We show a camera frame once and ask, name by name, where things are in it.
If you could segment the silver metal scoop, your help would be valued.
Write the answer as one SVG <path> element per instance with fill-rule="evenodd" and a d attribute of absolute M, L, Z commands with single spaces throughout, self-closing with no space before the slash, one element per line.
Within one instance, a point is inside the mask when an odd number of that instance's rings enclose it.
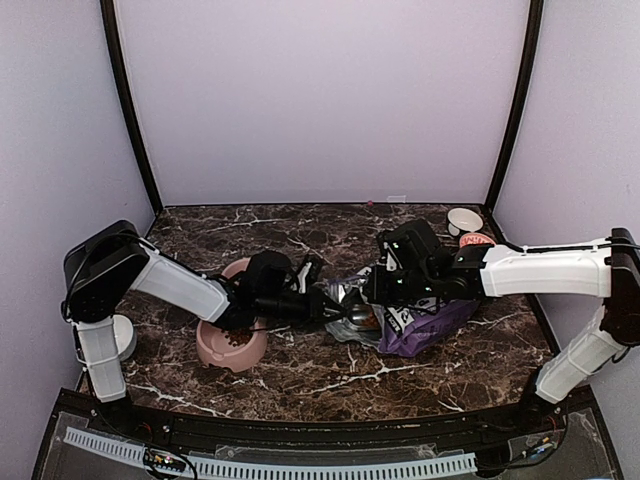
<path fill-rule="evenodd" d="M 348 320 L 357 331 L 379 328 L 377 318 L 368 305 L 354 305 L 348 314 Z"/>

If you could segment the purple white pet food bag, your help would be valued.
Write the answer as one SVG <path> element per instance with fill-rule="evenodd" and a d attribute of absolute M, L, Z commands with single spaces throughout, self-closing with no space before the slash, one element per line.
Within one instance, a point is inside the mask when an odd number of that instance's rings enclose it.
<path fill-rule="evenodd" d="M 438 301 L 424 298 L 414 305 L 393 307 L 369 304 L 362 287 L 371 272 L 369 266 L 356 274 L 322 284 L 322 290 L 348 312 L 354 305 L 368 305 L 379 328 L 357 331 L 348 317 L 325 325 L 339 342 L 357 342 L 382 354 L 411 358 L 462 328 L 480 306 L 477 300 Z"/>

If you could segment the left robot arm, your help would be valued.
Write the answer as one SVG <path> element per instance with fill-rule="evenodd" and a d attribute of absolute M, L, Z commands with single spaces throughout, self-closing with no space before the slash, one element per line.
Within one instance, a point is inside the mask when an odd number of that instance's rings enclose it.
<path fill-rule="evenodd" d="M 60 310 L 75 331 L 101 417 L 120 436 L 141 427 L 140 412 L 124 399 L 127 382 L 117 354 L 114 317 L 134 297 L 174 307 L 227 331 L 247 329 L 259 318 L 315 327 L 342 318 L 346 310 L 318 286 L 320 259 L 299 266 L 284 254 L 264 250 L 244 270 L 207 275 L 185 265 L 119 220 L 72 247 L 62 269 Z"/>

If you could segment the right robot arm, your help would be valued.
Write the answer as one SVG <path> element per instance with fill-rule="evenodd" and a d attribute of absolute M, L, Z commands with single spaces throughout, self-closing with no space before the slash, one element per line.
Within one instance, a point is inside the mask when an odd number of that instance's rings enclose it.
<path fill-rule="evenodd" d="M 557 404 L 616 355 L 639 344 L 639 245 L 625 228 L 577 244 L 471 244 L 452 249 L 431 231 L 380 234 L 381 258 L 363 288 L 374 305 L 406 307 L 426 298 L 479 300 L 512 295 L 592 297 L 601 304 L 582 331 L 534 375 L 532 394 L 510 413 L 534 432 Z"/>

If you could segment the pink double pet bowl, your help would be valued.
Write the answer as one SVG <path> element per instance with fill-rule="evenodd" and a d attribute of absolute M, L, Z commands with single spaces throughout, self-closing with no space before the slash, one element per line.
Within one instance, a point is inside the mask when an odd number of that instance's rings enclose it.
<path fill-rule="evenodd" d="M 196 350 L 205 367 L 229 369 L 234 373 L 246 371 L 257 365 L 267 348 L 267 332 L 264 321 L 255 318 L 254 323 L 244 329 L 232 331 L 214 323 L 201 320 L 196 329 Z"/>

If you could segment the red patterned bowl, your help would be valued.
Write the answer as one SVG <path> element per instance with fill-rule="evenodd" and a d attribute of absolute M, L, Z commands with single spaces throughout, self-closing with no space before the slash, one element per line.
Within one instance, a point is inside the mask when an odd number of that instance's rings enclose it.
<path fill-rule="evenodd" d="M 491 246 L 495 246 L 496 245 L 496 241 L 493 240 L 491 237 L 482 234 L 480 232 L 469 232 L 466 234 L 463 234 L 460 238 L 459 238 L 459 247 L 460 248 L 464 248 L 466 246 L 470 246 L 470 245 L 491 245 Z"/>

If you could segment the black white dotted cup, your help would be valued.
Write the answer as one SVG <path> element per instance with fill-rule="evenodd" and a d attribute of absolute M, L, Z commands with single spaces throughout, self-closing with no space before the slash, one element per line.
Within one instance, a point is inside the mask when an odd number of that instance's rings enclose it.
<path fill-rule="evenodd" d="M 452 237 L 478 232 L 483 228 L 482 217 L 467 208 L 453 208 L 447 213 L 447 230 Z"/>

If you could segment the brown kibble pile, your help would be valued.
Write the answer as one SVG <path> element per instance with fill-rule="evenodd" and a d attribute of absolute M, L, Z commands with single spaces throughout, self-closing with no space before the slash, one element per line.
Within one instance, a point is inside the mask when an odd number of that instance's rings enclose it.
<path fill-rule="evenodd" d="M 225 339 L 231 348 L 242 348 L 248 344 L 252 338 L 253 332 L 250 329 L 237 329 L 225 333 Z"/>

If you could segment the white grey ceramic bowl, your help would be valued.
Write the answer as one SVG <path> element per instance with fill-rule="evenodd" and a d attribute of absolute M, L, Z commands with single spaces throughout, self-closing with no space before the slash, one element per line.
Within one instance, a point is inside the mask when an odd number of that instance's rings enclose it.
<path fill-rule="evenodd" d="M 114 336 L 121 361 L 129 359 L 137 345 L 137 332 L 132 321 L 124 315 L 114 315 Z"/>

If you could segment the black front table rail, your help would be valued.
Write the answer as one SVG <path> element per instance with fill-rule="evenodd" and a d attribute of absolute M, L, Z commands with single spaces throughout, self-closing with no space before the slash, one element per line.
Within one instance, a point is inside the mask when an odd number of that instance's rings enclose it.
<path fill-rule="evenodd" d="M 160 446 L 211 451 L 229 444 L 241 447 L 300 447 L 329 450 L 383 448 L 433 443 L 438 449 L 490 449 L 522 434 L 560 430 L 565 408 L 536 401 L 470 413 L 364 422 L 278 422 L 216 418 L 170 412 L 130 400 L 101 405 L 87 394 L 72 392 L 76 407 L 95 412 L 90 423 L 125 432 Z"/>

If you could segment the black left frame post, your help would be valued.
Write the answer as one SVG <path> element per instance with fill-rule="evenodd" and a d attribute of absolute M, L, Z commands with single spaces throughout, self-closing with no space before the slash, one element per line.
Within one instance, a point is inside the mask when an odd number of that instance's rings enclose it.
<path fill-rule="evenodd" d="M 129 84 L 116 3 L 112 0 L 100 0 L 99 4 L 112 75 L 129 142 L 151 209 L 155 215 L 159 215 L 164 210 L 164 205 L 152 171 Z"/>

